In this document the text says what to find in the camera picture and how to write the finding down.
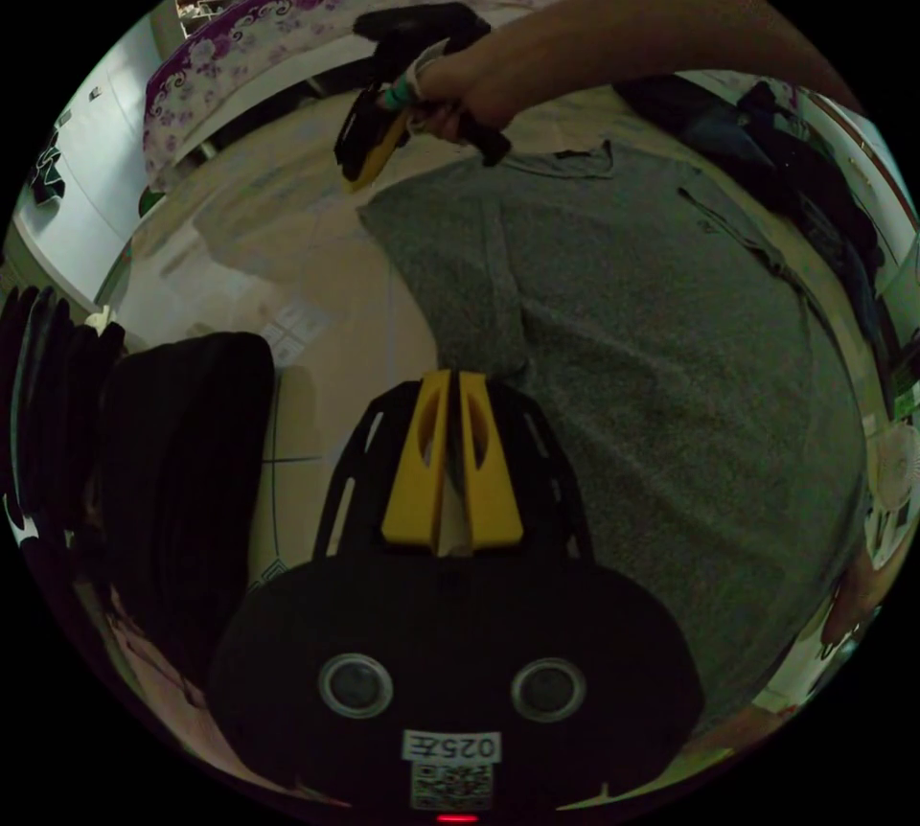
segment tiled floor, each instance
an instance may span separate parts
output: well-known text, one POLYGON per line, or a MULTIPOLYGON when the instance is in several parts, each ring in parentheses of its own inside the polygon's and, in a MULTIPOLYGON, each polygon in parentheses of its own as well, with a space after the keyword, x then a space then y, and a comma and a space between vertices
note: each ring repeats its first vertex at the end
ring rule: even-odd
MULTIPOLYGON (((346 195, 330 149, 350 96, 291 114, 195 172, 149 215, 133 244, 118 319, 148 344, 220 330, 260 333, 279 369, 253 524, 253 583, 307 560, 330 473, 369 401, 435 365, 418 306, 364 233, 357 208, 374 190, 465 155, 413 140, 379 182, 346 195)), ((594 146, 601 133, 647 151, 683 155, 757 216, 830 313, 863 414, 886 423, 871 354, 837 279, 794 229, 753 203, 721 172, 637 121, 609 90, 522 115, 516 149, 594 146)), ((462 539, 446 498, 442 553, 462 539)))

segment fan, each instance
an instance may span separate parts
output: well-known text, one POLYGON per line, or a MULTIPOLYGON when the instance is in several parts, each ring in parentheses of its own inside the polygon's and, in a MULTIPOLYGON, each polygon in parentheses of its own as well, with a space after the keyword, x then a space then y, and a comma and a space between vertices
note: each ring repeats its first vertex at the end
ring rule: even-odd
POLYGON ((895 424, 877 440, 879 455, 876 494, 886 510, 900 510, 912 488, 920 484, 920 431, 909 424, 895 424))

